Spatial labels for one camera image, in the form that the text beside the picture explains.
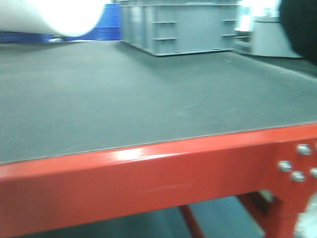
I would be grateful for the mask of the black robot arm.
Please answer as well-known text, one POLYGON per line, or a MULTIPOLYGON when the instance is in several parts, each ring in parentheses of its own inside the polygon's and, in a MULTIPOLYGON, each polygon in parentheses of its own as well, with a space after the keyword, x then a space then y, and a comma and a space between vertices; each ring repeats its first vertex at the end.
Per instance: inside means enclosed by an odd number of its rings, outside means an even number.
POLYGON ((312 64, 317 64, 317 2, 282 0, 279 20, 291 48, 312 64))

